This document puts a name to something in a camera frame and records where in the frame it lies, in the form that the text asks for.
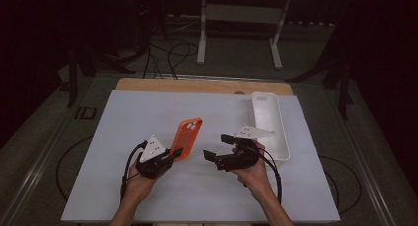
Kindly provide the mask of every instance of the table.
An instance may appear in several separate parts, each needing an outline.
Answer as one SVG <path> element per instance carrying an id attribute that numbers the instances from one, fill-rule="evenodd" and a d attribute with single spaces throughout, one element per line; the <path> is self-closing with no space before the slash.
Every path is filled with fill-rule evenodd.
<path id="1" fill-rule="evenodd" d="M 232 146 L 226 148 L 220 134 L 231 134 L 250 121 L 247 94 L 253 91 L 281 95 L 280 109 L 286 113 L 282 120 L 291 158 L 279 167 L 283 207 L 296 222 L 338 221 L 302 109 L 288 84 L 145 79 L 121 79 L 110 95 L 61 219 L 109 221 L 119 204 L 120 179 L 133 147 L 151 134 L 170 147 L 178 120 L 199 115 L 203 125 L 189 157 L 158 180 L 134 220 L 265 222 L 258 203 L 236 176 L 217 171 L 202 154 L 202 149 L 231 153 Z M 275 188 L 272 171 L 268 175 Z"/>

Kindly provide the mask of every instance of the dark background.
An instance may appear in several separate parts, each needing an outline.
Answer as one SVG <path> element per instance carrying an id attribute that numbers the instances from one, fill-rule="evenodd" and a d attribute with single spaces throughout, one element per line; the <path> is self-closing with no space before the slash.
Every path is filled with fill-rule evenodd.
<path id="1" fill-rule="evenodd" d="M 263 0 L 232 2 L 268 5 Z M 338 25 L 333 42 L 352 55 L 351 77 L 417 192 L 416 99 L 418 0 L 293 0 L 288 22 Z M 0 0 L 1 139 L 3 146 L 61 85 L 68 25 L 83 42 L 115 53 L 114 33 L 130 0 Z M 166 13 L 199 15 L 200 0 L 166 0 Z"/>

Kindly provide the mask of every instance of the black cable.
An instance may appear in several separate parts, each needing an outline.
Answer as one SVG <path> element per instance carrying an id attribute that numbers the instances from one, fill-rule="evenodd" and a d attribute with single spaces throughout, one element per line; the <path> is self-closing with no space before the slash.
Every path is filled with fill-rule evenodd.
<path id="1" fill-rule="evenodd" d="M 171 63 L 171 61 L 170 61 L 170 57 L 172 56 L 172 53 L 173 53 L 173 50 L 176 48 L 176 47 L 178 47 L 178 46 L 181 46 L 181 45 L 184 45 L 184 44 L 186 44 L 187 45 L 187 48 L 188 48 L 188 50 L 187 50 L 187 55 L 185 55 L 175 66 L 173 66 L 172 65 L 172 63 Z M 176 80 L 178 79 L 177 78 L 177 75 L 175 74 L 175 68 L 179 65 L 179 64 L 181 64 L 182 63 L 182 61 L 183 60 L 185 60 L 185 58 L 187 58 L 187 56 L 188 56 L 188 54 L 190 53 L 190 46 L 188 45 L 188 43 L 179 43 L 179 44 L 177 44 L 177 45 L 174 45 L 172 48 L 170 48 L 170 51 L 169 51 L 169 54 L 168 54 L 168 56 L 167 56 L 167 61 L 168 61 L 168 63 L 169 63 L 169 67 L 170 67 L 170 69 L 172 70 L 172 74 L 173 74 L 173 78 L 175 78 Z"/>
<path id="2" fill-rule="evenodd" d="M 158 68 L 158 58 L 155 55 L 151 55 L 151 58 L 153 58 L 153 62 L 154 62 L 154 79 L 157 77 L 157 72 L 160 75 L 160 78 L 163 79 L 163 75 L 161 74 L 160 69 Z"/>
<path id="3" fill-rule="evenodd" d="M 185 26 L 183 26 L 183 27 L 180 27 L 180 28 L 177 28 L 177 29 L 175 29 L 174 31 L 171 31 L 171 32 L 167 32 L 167 34 L 168 35 L 172 35 L 172 34 L 174 34 L 174 33 L 177 33 L 177 32 L 179 32 L 179 31 L 181 31 L 181 30 L 184 30 L 185 28 L 188 28 L 188 27 L 191 27 L 191 26 L 193 26 L 193 25 L 195 25 L 195 24 L 199 24 L 200 23 L 200 19 L 199 20 L 196 20 L 196 21 L 194 21 L 194 22 L 186 22 L 186 23 L 167 23 L 166 24 L 166 26 L 168 26 L 168 25 L 179 25 L 179 24 L 186 24 Z"/>
<path id="4" fill-rule="evenodd" d="M 279 200 L 279 202 L 282 202 L 282 178 L 280 177 L 279 171 L 277 170 L 277 167 L 275 167 L 275 164 L 271 164 L 271 162 L 264 157 L 264 155 L 258 153 L 260 158 L 262 160 L 264 160 L 265 163 L 267 163 L 270 168 L 273 170 L 274 172 L 274 176 L 276 177 L 276 184 L 277 184 L 277 199 Z"/>
<path id="5" fill-rule="evenodd" d="M 356 206 L 357 205 L 357 203 L 360 201 L 360 198 L 361 198 L 361 196 L 362 196 L 362 184 L 361 184 L 361 182 L 360 182 L 360 179 L 357 177 L 357 175 L 356 175 L 356 173 L 354 173 L 354 171 L 348 166 L 348 165 L 346 165 L 346 164 L 344 164 L 343 162 L 341 162 L 341 161 L 339 161 L 339 160 L 336 160 L 336 159 L 333 159 L 333 158 L 330 158 L 330 157 L 325 157 L 325 156 L 319 156 L 319 158 L 322 158 L 322 159 L 327 159 L 327 160 L 331 160 L 331 161 L 334 161 L 334 162 L 336 162 L 336 163 L 339 163 L 339 164 L 341 164 L 342 166 L 344 166 L 348 171 L 350 171 L 351 172 L 351 174 L 354 176 L 354 178 L 356 179 L 356 181 L 357 181 L 357 185 L 358 185 L 358 187 L 359 187 L 359 193 L 358 193 L 358 195 L 357 195 L 357 198 L 356 198 L 356 200 L 349 206 L 349 207 L 347 207 L 346 209 L 344 209 L 344 210 L 341 210 L 341 211 L 338 211 L 338 213 L 339 214 L 343 214 L 343 213 L 345 213 L 345 212 L 347 212 L 348 210 L 350 210 L 350 209 L 352 209 L 354 206 Z"/>
<path id="6" fill-rule="evenodd" d="M 59 192 L 61 193 L 62 197 L 65 199 L 65 201 L 67 201 L 67 200 L 68 200 L 68 196 L 65 194 L 65 191 L 62 189 L 61 183 L 59 182 L 59 169 L 60 169 L 61 163 L 62 163 L 62 161 L 64 160 L 64 158 L 67 156 L 67 154 L 68 154 L 71 150 L 73 150 L 75 147 L 77 147 L 79 144 L 83 143 L 84 141 L 89 140 L 89 139 L 92 139 L 92 138 L 93 138 L 93 136 L 89 136 L 89 137 L 86 137 L 86 138 L 84 138 L 84 139 L 82 139 L 82 140 L 78 141 L 77 143 L 75 143 L 75 144 L 71 145 L 71 146 L 70 146 L 70 147 L 69 147 L 69 148 L 68 148 L 68 149 L 64 152 L 64 154 L 61 156 L 61 158 L 59 159 L 59 161 L 58 161 L 58 163 L 57 163 L 57 165 L 56 165 L 56 168 L 55 168 L 55 183 L 56 183 L 56 186 L 58 187 L 58 190 L 59 190 Z"/>
<path id="7" fill-rule="evenodd" d="M 196 44 L 193 44 L 193 43 L 188 42 L 188 41 L 183 40 L 183 39 L 174 39 L 174 40 L 180 40 L 180 41 L 183 41 L 183 43 L 187 43 L 188 45 L 193 46 L 194 48 L 196 48 L 196 50 L 195 50 L 195 51 L 193 51 L 193 52 L 191 52 L 191 53 L 188 53 L 188 54 L 178 54 L 178 53 L 172 52 L 172 55 L 176 55 L 176 56 L 192 56 L 192 55 L 197 54 L 197 52 L 198 52 L 198 47 L 197 47 L 197 45 L 196 45 Z M 157 45 L 155 45 L 155 44 L 152 44 L 152 43 L 151 43 L 151 46 L 153 46 L 153 47 L 155 47 L 155 48 L 157 48 L 157 49 L 159 49 L 159 50 L 161 50 L 161 51 L 170 52 L 169 50 L 166 50 L 166 49 L 164 49 L 164 48 L 162 48 L 162 47 L 160 47 L 160 46 L 157 46 Z"/>
<path id="8" fill-rule="evenodd" d="M 127 181 L 129 181 L 129 180 L 131 180 L 131 179 L 135 178 L 135 177 L 136 177 L 136 176 L 138 176 L 138 175 L 139 175 L 139 173 L 136 173 L 136 174 L 132 175 L 131 177 L 127 178 L 126 180 L 127 180 Z"/>
<path id="9" fill-rule="evenodd" d="M 147 141 L 145 140 L 144 142 L 142 142 L 141 144 L 138 144 L 133 150 L 132 150 L 132 152 L 130 153 L 130 155 L 129 155 L 129 158 L 128 158 L 128 161 L 126 161 L 126 166 L 125 166 L 125 172 L 124 172 L 124 174 L 123 174 L 123 177 L 122 177 L 122 185 L 121 185 L 121 187 L 120 187 L 120 201 L 122 201 L 122 199 L 123 199 L 123 196 L 125 195 L 125 190 L 126 190 L 126 184 L 127 184 L 127 181 L 129 180 L 129 179 L 131 179 L 131 178 L 129 178 L 128 179 L 128 172 L 129 172 L 129 166 L 130 166 L 130 162 L 131 162 L 131 160 L 132 160 L 132 157 L 133 157 L 133 155 L 135 154 L 135 152 L 139 149 L 139 148 L 141 148 L 141 147 L 144 147 L 145 148 L 145 146 L 147 145 Z"/>
<path id="10" fill-rule="evenodd" d="M 148 43 L 147 53 L 148 53 L 147 62 L 145 63 L 144 73 L 142 74 L 143 79 L 145 78 L 145 75 L 147 74 L 148 63 L 150 62 L 150 57 L 151 57 L 151 46 L 149 43 Z"/>
<path id="11" fill-rule="evenodd" d="M 252 149 L 252 148 L 245 148 L 245 149 L 247 149 L 247 150 L 250 150 L 250 151 L 253 151 L 253 152 L 255 152 L 255 150 L 254 149 Z M 274 159 L 273 159 L 273 156 L 271 156 L 271 154 L 270 153 L 268 153 L 268 151 L 267 150 L 265 150 L 265 149 L 261 149 L 261 148 L 257 148 L 258 150 L 262 150 L 264 153 L 267 153 L 267 155 L 270 157 L 270 159 L 271 159 L 271 162 L 273 162 L 273 164 L 267 159 L 267 158 L 265 158 L 264 157 L 264 155 L 263 154 L 261 154 L 259 151 L 257 151 L 256 153 L 258 154 L 258 156 L 265 162 L 265 163 L 267 163 L 268 164 L 268 166 L 270 166 L 270 168 L 273 170 L 273 172 L 274 172 L 274 177 L 276 178 L 276 185 L 277 185 L 277 199 L 279 200 L 279 202 L 281 203 L 282 202 L 282 178 L 280 177 L 280 174 L 279 174 L 279 170 L 278 170 L 278 168 L 277 168 L 277 166 L 276 166 L 276 163 L 274 162 Z"/>

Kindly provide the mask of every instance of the cable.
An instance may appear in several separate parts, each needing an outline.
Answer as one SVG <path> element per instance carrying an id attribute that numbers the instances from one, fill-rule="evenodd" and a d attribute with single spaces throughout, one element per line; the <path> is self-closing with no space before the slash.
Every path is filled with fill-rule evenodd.
<path id="1" fill-rule="evenodd" d="M 359 187 L 359 193 L 358 193 L 358 195 L 357 195 L 357 198 L 356 198 L 356 200 L 350 205 L 350 206 L 348 206 L 346 209 L 344 209 L 344 210 L 341 210 L 341 211 L 338 211 L 338 213 L 339 214 L 343 214 L 343 213 L 345 213 L 345 212 L 347 212 L 347 211 L 349 211 L 350 209 L 352 209 L 354 206 L 356 206 L 357 205 L 357 203 L 360 201 L 360 198 L 361 198 L 361 196 L 362 196 L 362 184 L 361 184 L 361 182 L 360 182 L 360 179 L 359 179 L 359 177 L 357 177 L 357 175 L 356 175 L 356 173 L 354 173 L 354 171 L 348 166 L 348 165 L 346 165 L 346 164 L 344 164 L 343 162 L 341 162 L 341 161 L 339 161 L 339 160 L 336 160 L 336 159 L 333 159 L 333 158 L 330 158 L 330 157 L 325 157 L 325 156 L 319 156 L 319 158 L 322 158 L 322 159 L 327 159 L 327 160 L 331 160 L 331 161 L 334 161 L 334 162 L 336 162 L 336 163 L 338 163 L 338 164 L 340 164 L 340 165 L 342 165 L 342 166 L 344 166 L 348 171 L 350 171 L 351 172 L 351 174 L 354 176 L 354 178 L 356 179 L 356 181 L 357 181 L 357 185 L 358 185 L 358 187 Z"/>
<path id="2" fill-rule="evenodd" d="M 134 176 L 132 176 L 131 178 L 128 178 L 129 166 L 130 166 L 130 162 L 132 160 L 132 157 L 139 148 L 145 147 L 147 145 L 147 143 L 148 142 L 146 140 L 144 140 L 144 142 L 138 144 L 132 150 L 132 152 L 130 153 L 128 161 L 126 161 L 125 172 L 124 172 L 123 177 L 122 177 L 122 185 L 120 186 L 120 201 L 122 201 L 123 196 L 125 195 L 127 181 L 134 177 Z"/>
<path id="3" fill-rule="evenodd" d="M 274 172 L 274 176 L 276 177 L 276 184 L 277 184 L 277 199 L 279 200 L 279 202 L 282 202 L 282 178 L 280 177 L 279 171 L 277 170 L 276 164 L 274 163 L 274 160 L 272 159 L 273 164 L 271 164 L 271 162 L 264 157 L 264 155 L 258 153 L 260 158 L 262 160 L 264 160 L 265 163 L 267 163 L 270 168 L 273 170 Z"/>
<path id="4" fill-rule="evenodd" d="M 126 180 L 127 180 L 127 181 L 129 181 L 129 180 L 131 180 L 131 179 L 135 178 L 135 177 L 136 177 L 136 176 L 138 176 L 138 175 L 139 175 L 139 173 L 136 173 L 136 174 L 132 175 L 131 177 L 127 178 Z"/>
<path id="5" fill-rule="evenodd" d="M 192 25 L 197 24 L 197 23 L 199 23 L 199 22 L 200 22 L 200 19 L 199 19 L 199 20 L 196 20 L 196 21 L 194 21 L 194 22 L 191 22 L 191 23 L 187 23 L 187 25 L 185 25 L 185 26 L 183 26 L 183 27 L 180 27 L 180 28 L 178 28 L 178 29 L 176 29 L 176 30 L 174 30 L 174 31 L 171 31 L 171 32 L 169 32 L 168 34 L 169 34 L 169 35 L 172 35 L 172 34 L 174 34 L 174 33 L 176 33 L 176 32 L 179 32 L 179 31 L 181 31 L 181 30 L 186 29 L 187 27 L 191 27 Z"/>
<path id="6" fill-rule="evenodd" d="M 148 42 L 148 48 L 147 48 L 147 54 L 148 54 L 148 56 L 147 56 L 147 62 L 145 63 L 144 73 L 142 74 L 142 78 L 143 79 L 145 78 L 145 75 L 147 74 L 148 63 L 150 62 L 150 57 L 151 57 L 150 50 L 151 50 L 151 46 L 150 46 L 150 43 Z"/>
<path id="7" fill-rule="evenodd" d="M 268 151 L 267 150 L 265 150 L 265 149 L 261 149 L 261 148 L 258 148 L 258 150 L 262 150 L 262 151 L 264 151 L 264 153 L 266 153 L 269 157 L 270 157 L 270 159 L 271 159 L 271 161 L 273 162 L 273 164 L 274 164 L 274 169 L 278 169 L 277 168 L 277 166 L 276 166 L 276 162 L 274 162 L 274 159 L 273 159 L 273 156 L 271 156 L 271 154 L 270 153 L 268 153 Z"/>
<path id="8" fill-rule="evenodd" d="M 193 44 L 193 43 L 190 43 L 190 42 L 188 42 L 188 41 L 185 41 L 185 40 L 183 40 L 183 39 L 174 39 L 174 40 L 181 40 L 181 41 L 183 41 L 182 43 L 178 43 L 178 44 L 176 44 L 176 45 L 174 45 L 174 46 L 172 46 L 171 48 L 170 48 L 170 50 L 166 50 L 166 49 L 164 49 L 164 48 L 162 48 L 162 47 L 159 47 L 159 46 L 157 46 L 157 45 L 154 45 L 154 44 L 152 44 L 152 43 L 150 43 L 150 46 L 153 46 L 153 47 L 155 47 L 155 48 L 157 48 L 157 49 L 159 49 L 159 50 L 162 50 L 162 51 L 165 51 L 165 52 L 167 52 L 168 53 L 168 57 L 167 57 L 167 61 L 168 61 L 168 64 L 169 64 L 169 67 L 170 67 L 170 69 L 171 69 L 171 72 L 172 72 L 172 76 L 173 76 L 173 78 L 175 79 L 175 80 L 177 80 L 178 78 L 177 78 L 177 75 L 175 74 L 175 69 L 188 57 L 188 56 L 191 56 L 191 55 L 195 55 L 195 54 L 197 54 L 197 51 L 198 51 L 198 48 L 197 48 L 197 45 L 195 45 L 195 44 Z M 176 53 L 176 52 L 174 52 L 174 50 L 177 48 L 177 47 L 179 47 L 179 46 L 181 46 L 181 45 L 187 45 L 187 53 L 185 53 L 185 54 L 180 54 L 180 53 Z M 173 65 L 172 64 L 172 56 L 173 55 L 175 55 L 175 56 L 181 56 L 181 60 L 179 61 L 179 62 L 177 62 L 175 65 Z M 160 72 L 160 70 L 158 69 L 158 65 L 156 64 L 156 67 L 155 67 L 155 69 L 156 69 L 156 72 L 158 71 L 159 73 L 160 73 L 160 77 L 161 78 L 163 78 L 163 76 L 161 75 L 161 72 Z"/>
<path id="9" fill-rule="evenodd" d="M 61 193 L 61 196 L 65 199 L 65 201 L 68 200 L 68 196 L 65 194 L 65 191 L 62 189 L 61 183 L 59 182 L 59 169 L 60 169 L 61 163 L 71 150 L 73 150 L 75 147 L 77 147 L 79 144 L 83 143 L 84 141 L 87 141 L 87 140 L 92 139 L 92 138 L 93 138 L 93 136 L 89 136 L 89 137 L 86 137 L 86 138 L 78 141 L 77 143 L 71 145 L 64 152 L 64 154 L 61 156 L 61 158 L 59 159 L 59 161 L 56 165 L 56 168 L 55 168 L 55 183 L 56 183 L 56 186 L 58 187 L 59 192 Z"/>
<path id="10" fill-rule="evenodd" d="M 158 58 L 154 55 L 151 55 L 151 58 L 153 59 L 153 62 L 154 62 L 154 77 L 153 78 L 155 79 L 157 77 L 157 72 L 158 72 L 160 75 L 160 78 L 163 79 L 163 75 L 161 74 L 161 71 L 158 68 L 158 63 L 159 63 Z"/>

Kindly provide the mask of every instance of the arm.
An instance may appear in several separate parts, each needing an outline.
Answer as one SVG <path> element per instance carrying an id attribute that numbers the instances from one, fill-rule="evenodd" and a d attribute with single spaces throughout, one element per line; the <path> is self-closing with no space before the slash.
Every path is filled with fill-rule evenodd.
<path id="1" fill-rule="evenodd" d="M 136 208 L 144 200 L 154 186 L 156 180 L 142 177 L 132 165 L 129 176 L 135 176 L 127 182 L 125 196 L 119 205 L 110 226 L 129 226 L 132 223 Z"/>
<path id="2" fill-rule="evenodd" d="M 264 154 L 265 147 L 256 141 L 253 142 L 258 148 L 262 149 L 260 153 Z M 294 225 L 274 194 L 270 182 L 268 182 L 265 164 L 261 158 L 250 168 L 233 170 L 232 172 L 238 175 L 238 180 L 248 187 L 252 196 L 263 209 L 271 226 Z"/>

